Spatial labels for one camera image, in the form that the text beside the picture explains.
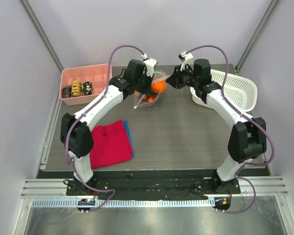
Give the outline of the orange fake orange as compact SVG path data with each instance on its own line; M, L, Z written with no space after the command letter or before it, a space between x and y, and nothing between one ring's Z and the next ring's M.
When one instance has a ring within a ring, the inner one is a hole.
M162 94L163 92L165 92L167 89L167 83L163 80L163 81L158 81L158 82L153 82L151 84L151 90L154 93L157 94Z

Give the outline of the clear zip top bag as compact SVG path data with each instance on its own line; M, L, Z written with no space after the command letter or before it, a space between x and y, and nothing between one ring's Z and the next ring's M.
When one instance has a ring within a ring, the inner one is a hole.
M151 83L151 90L148 94L142 94L139 91L134 92L133 109L143 108L154 105L167 90L166 80L169 78L162 70L156 70Z

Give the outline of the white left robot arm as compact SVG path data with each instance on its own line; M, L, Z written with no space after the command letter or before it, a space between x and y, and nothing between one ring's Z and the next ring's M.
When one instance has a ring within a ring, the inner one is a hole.
M77 189L83 195L90 195L95 188L90 180L93 177L90 152L95 144L91 131L114 106L135 91L147 93L151 90L157 63L153 58L130 60L126 69L111 78L108 86L92 102L73 115L63 115L60 140L64 144L68 164L73 167L74 177L79 180Z

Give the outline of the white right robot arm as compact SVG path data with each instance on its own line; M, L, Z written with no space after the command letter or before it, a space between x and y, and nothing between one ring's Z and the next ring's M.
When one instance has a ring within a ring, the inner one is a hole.
M263 118L253 118L230 106L221 93L221 85L212 80L211 65L207 59L196 59L194 66L175 66L166 80L176 89L185 86L195 90L196 95L211 106L231 128L228 141L228 157L212 174L211 186L216 193L223 193L234 184L238 172L267 150L266 128Z

